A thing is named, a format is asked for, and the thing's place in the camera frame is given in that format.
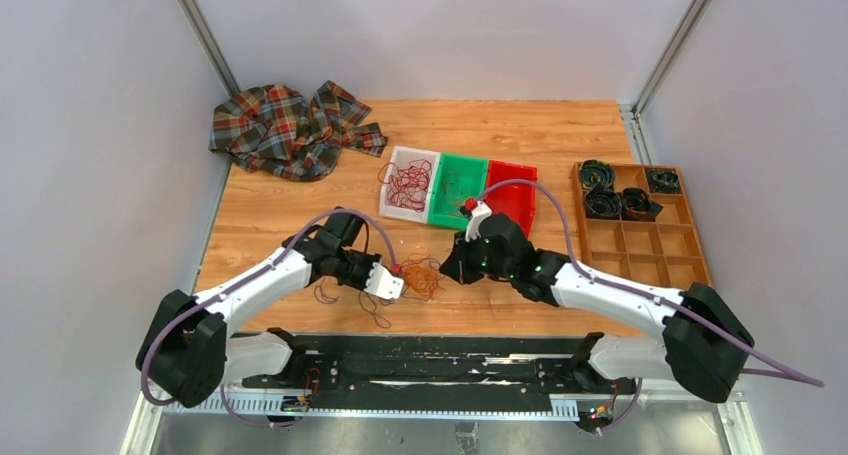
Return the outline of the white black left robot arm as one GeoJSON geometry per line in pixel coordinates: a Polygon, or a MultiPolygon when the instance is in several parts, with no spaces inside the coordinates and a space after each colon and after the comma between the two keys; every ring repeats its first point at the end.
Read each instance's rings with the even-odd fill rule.
{"type": "Polygon", "coordinates": [[[307,222],[232,279],[194,294],[175,289],[165,295],[135,361],[144,398],[156,406],[190,408],[245,378],[270,376],[283,388],[298,386],[307,364],[292,334],[238,332],[276,301],[325,277],[384,300],[398,299],[404,280],[395,252],[382,257],[352,247],[364,226],[387,235],[372,217],[338,207],[307,222]]]}

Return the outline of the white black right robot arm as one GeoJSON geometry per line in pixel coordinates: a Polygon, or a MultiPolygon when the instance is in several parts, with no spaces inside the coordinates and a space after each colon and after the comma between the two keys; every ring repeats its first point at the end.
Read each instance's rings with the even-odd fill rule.
{"type": "Polygon", "coordinates": [[[463,285],[483,278],[508,283],[530,301],[594,312],[641,331],[640,338],[602,335],[572,363],[574,383],[587,392],[610,379],[658,378],[722,403],[754,344],[712,287],[656,287],[589,269],[566,254],[534,247],[504,214],[456,233],[440,272],[463,285]]]}

